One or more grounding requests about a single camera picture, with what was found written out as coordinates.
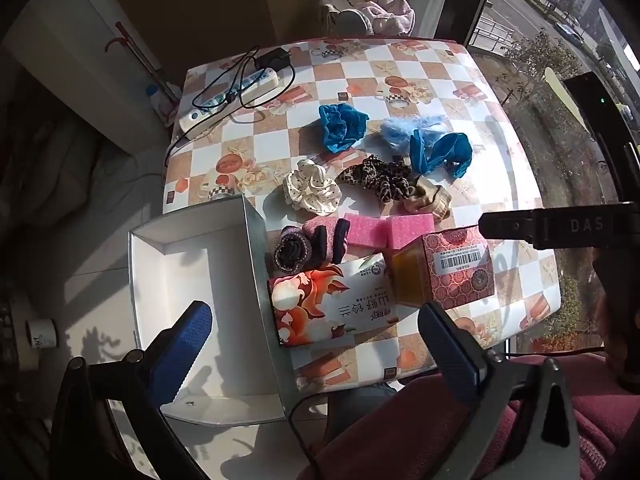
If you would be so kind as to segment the pink sponge block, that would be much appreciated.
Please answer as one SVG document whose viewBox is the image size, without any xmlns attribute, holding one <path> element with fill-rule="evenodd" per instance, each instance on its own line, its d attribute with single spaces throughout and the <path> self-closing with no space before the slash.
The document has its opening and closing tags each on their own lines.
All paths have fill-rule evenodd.
<svg viewBox="0 0 640 480">
<path fill-rule="evenodd" d="M 382 254 L 385 259 L 390 258 L 390 226 L 386 218 L 367 217 L 362 214 L 344 215 L 349 222 L 347 235 L 347 255 L 349 257 L 364 257 Z"/>
<path fill-rule="evenodd" d="M 387 219 L 388 247 L 399 250 L 424 234 L 435 231 L 432 214 L 406 214 Z"/>
</svg>

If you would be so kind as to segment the purple knit scrunchie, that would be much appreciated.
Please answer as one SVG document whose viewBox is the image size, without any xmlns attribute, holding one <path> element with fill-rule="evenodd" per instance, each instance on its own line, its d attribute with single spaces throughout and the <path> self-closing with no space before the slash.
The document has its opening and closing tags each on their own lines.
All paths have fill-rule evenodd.
<svg viewBox="0 0 640 480">
<path fill-rule="evenodd" d="M 311 241 L 297 226 L 286 226 L 273 252 L 274 265 L 284 274 L 303 271 L 312 256 Z"/>
</svg>

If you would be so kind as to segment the beige knit scrunchie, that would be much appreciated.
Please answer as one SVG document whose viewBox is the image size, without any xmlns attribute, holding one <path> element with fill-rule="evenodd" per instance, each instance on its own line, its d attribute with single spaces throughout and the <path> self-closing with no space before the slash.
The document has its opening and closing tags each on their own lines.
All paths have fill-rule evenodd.
<svg viewBox="0 0 640 480">
<path fill-rule="evenodd" d="M 418 177 L 414 192 L 402 201 L 409 214 L 431 214 L 439 223 L 450 216 L 451 195 L 442 185 L 436 185 L 426 177 Z"/>
</svg>

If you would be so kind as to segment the blue fabric scrunchie elongated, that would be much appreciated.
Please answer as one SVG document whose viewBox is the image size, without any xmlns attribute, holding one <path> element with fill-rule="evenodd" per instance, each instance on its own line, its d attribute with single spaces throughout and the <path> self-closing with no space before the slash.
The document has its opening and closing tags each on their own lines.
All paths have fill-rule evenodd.
<svg viewBox="0 0 640 480">
<path fill-rule="evenodd" d="M 409 146 L 411 168 L 421 176 L 444 167 L 450 177 L 460 179 L 471 166 L 473 149 L 469 138 L 462 132 L 442 134 L 414 129 Z"/>
</svg>

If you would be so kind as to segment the leopard print scrunchie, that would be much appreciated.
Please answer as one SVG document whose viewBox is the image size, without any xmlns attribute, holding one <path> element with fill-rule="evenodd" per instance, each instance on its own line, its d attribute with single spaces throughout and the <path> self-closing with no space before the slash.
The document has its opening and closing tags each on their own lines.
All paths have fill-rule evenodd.
<svg viewBox="0 0 640 480">
<path fill-rule="evenodd" d="M 372 191 L 383 204 L 406 200 L 416 190 L 412 169 L 401 157 L 386 162 L 376 155 L 369 155 L 360 164 L 344 169 L 337 180 Z"/>
</svg>

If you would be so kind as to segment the cream polka dot scrunchie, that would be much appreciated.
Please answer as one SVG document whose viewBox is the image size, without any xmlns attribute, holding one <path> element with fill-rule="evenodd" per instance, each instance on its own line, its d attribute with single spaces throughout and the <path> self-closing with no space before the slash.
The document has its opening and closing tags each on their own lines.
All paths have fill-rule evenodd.
<svg viewBox="0 0 640 480">
<path fill-rule="evenodd" d="M 342 191 L 326 170 L 305 158 L 297 163 L 282 182 L 285 203 L 294 210 L 304 210 L 325 217 L 337 212 Z"/>
</svg>

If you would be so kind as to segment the light blue fluffy scrunchie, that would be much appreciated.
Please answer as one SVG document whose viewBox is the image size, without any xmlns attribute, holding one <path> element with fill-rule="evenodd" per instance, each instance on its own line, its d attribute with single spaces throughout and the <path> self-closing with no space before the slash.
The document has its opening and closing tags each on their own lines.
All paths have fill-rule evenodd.
<svg viewBox="0 0 640 480">
<path fill-rule="evenodd" d="M 395 155 L 408 156 L 410 139 L 415 131 L 425 148 L 430 150 L 442 136 L 450 133 L 450 128 L 445 124 L 444 115 L 393 116 L 383 120 L 380 136 Z"/>
</svg>

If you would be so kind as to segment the white open storage box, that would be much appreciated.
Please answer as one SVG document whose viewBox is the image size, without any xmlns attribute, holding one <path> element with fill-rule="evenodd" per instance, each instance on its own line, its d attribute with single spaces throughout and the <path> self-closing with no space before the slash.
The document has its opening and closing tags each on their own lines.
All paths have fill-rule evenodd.
<svg viewBox="0 0 640 480">
<path fill-rule="evenodd" d="M 207 426 L 285 419 L 297 400 L 269 296 L 262 216 L 242 196 L 164 214 L 128 236 L 136 339 L 173 341 L 155 367 L 163 414 Z"/>
</svg>

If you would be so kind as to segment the red patterned box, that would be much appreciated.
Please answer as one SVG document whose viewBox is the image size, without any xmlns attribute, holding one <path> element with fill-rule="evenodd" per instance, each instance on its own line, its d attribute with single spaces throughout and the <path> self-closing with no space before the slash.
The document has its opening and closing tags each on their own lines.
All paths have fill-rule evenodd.
<svg viewBox="0 0 640 480">
<path fill-rule="evenodd" d="M 477 226 L 424 234 L 390 260 L 398 304 L 449 310 L 495 293 L 488 241 Z"/>
</svg>

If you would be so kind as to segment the white roll on floor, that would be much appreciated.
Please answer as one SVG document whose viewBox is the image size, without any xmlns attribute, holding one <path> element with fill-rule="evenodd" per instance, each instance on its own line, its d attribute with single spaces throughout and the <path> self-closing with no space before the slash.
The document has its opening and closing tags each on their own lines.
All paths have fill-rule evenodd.
<svg viewBox="0 0 640 480">
<path fill-rule="evenodd" d="M 58 348 L 58 328 L 52 318 L 33 318 L 25 322 L 29 345 L 37 350 Z"/>
</svg>

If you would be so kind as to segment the orange white tissue pack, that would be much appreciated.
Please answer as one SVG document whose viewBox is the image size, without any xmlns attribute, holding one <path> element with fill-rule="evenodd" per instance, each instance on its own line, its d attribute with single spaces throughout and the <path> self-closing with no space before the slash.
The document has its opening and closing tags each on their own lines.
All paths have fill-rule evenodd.
<svg viewBox="0 0 640 480">
<path fill-rule="evenodd" d="M 268 292 L 268 328 L 282 348 L 385 330 L 404 317 L 380 252 L 274 278 Z"/>
</svg>

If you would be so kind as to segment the white power strip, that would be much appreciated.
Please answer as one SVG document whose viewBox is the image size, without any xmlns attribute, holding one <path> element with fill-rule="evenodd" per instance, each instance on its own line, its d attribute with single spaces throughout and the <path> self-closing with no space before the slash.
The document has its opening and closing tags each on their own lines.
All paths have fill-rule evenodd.
<svg viewBox="0 0 640 480">
<path fill-rule="evenodd" d="M 178 121 L 188 139 L 194 139 L 242 107 L 248 107 L 280 86 L 280 77 L 271 68 L 237 79 L 210 99 L 196 102 Z"/>
</svg>

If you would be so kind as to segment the white bottle blue cap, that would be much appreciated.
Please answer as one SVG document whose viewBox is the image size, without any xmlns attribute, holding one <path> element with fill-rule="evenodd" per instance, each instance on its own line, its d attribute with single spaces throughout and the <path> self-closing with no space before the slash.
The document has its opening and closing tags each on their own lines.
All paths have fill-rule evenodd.
<svg viewBox="0 0 640 480">
<path fill-rule="evenodd" d="M 145 89 L 152 109 L 165 127 L 170 127 L 176 116 L 176 106 L 157 84 L 149 84 Z"/>
</svg>

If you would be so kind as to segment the pink clothes on chair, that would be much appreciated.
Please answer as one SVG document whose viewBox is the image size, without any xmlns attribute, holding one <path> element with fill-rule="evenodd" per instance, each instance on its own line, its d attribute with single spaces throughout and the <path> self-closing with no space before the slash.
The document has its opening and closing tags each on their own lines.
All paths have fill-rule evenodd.
<svg viewBox="0 0 640 480">
<path fill-rule="evenodd" d="M 332 37 L 405 37 L 416 24 L 416 12 L 407 0 L 320 0 L 320 14 Z"/>
</svg>

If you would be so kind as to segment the black power adapter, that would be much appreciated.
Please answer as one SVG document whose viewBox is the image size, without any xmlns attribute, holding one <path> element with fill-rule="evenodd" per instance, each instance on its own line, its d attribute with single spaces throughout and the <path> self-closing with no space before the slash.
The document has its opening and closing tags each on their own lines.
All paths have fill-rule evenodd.
<svg viewBox="0 0 640 480">
<path fill-rule="evenodd" d="M 284 70 L 291 65 L 291 55 L 287 50 L 278 47 L 271 51 L 258 56 L 254 59 L 256 70 L 265 70 L 271 68 L 275 72 Z"/>
</svg>

